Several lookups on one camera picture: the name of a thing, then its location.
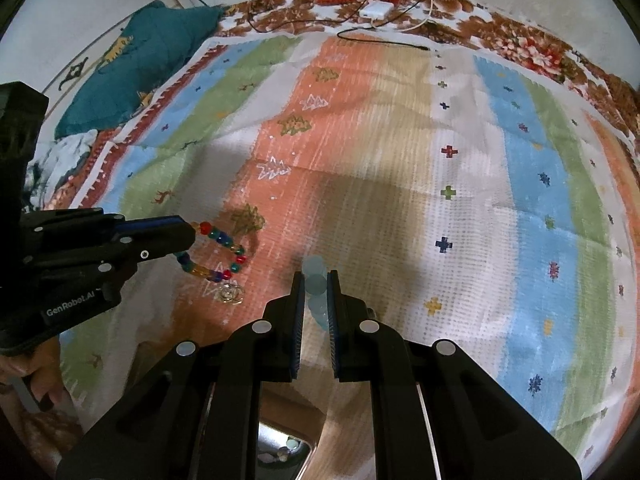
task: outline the human hand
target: human hand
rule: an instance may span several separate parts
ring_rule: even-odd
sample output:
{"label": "human hand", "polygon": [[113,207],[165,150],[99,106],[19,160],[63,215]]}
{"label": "human hand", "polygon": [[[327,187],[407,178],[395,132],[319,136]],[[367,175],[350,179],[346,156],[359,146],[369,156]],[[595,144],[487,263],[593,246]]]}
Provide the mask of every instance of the human hand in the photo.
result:
{"label": "human hand", "polygon": [[53,404],[63,401],[65,387],[60,372],[60,342],[57,337],[41,343],[30,354],[0,356],[0,383],[7,384],[9,377],[31,374],[31,393],[38,402],[47,394]]}

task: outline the yellow bead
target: yellow bead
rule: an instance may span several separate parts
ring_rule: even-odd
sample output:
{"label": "yellow bead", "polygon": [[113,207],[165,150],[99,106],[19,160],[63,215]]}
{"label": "yellow bead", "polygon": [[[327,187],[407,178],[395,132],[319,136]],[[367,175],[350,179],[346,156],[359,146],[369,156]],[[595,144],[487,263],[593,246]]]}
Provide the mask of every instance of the yellow bead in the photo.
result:
{"label": "yellow bead", "polygon": [[191,274],[197,276],[199,278],[206,278],[209,275],[209,269],[207,267],[203,267],[199,264],[195,264],[193,269],[191,269]]}

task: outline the translucent blue bead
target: translucent blue bead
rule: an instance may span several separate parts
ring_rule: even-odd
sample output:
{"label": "translucent blue bead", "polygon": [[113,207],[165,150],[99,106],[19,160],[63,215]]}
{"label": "translucent blue bead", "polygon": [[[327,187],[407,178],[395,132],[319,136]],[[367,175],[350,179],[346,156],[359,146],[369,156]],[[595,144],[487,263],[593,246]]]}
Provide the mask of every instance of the translucent blue bead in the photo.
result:
{"label": "translucent blue bead", "polygon": [[326,266],[322,260],[322,256],[318,254],[310,254],[302,260],[302,273],[305,276],[313,274],[324,274],[326,276]]}
{"label": "translucent blue bead", "polygon": [[322,330],[329,330],[329,319],[326,311],[326,294],[320,296],[310,296],[306,300],[306,306],[308,306],[311,316],[316,320],[316,323],[320,325]]}
{"label": "translucent blue bead", "polygon": [[322,274],[312,274],[305,278],[305,290],[312,296],[326,292],[326,278]]}

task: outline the red bead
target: red bead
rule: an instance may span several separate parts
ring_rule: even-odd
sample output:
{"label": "red bead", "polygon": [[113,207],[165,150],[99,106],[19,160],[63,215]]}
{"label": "red bead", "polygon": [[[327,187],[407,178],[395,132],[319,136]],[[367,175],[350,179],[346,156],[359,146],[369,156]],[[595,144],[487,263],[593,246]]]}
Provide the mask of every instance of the red bead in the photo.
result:
{"label": "red bead", "polygon": [[209,222],[200,222],[200,232],[205,236],[211,232],[213,226]]}

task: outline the pillow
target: pillow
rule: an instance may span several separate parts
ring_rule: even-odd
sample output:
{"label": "pillow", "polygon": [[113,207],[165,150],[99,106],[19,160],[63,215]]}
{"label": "pillow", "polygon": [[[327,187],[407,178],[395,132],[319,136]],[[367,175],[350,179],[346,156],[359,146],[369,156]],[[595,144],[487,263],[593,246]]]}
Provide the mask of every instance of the pillow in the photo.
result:
{"label": "pillow", "polygon": [[153,2],[131,17],[56,126],[55,138],[114,128],[185,65],[218,26],[223,7],[167,9]]}

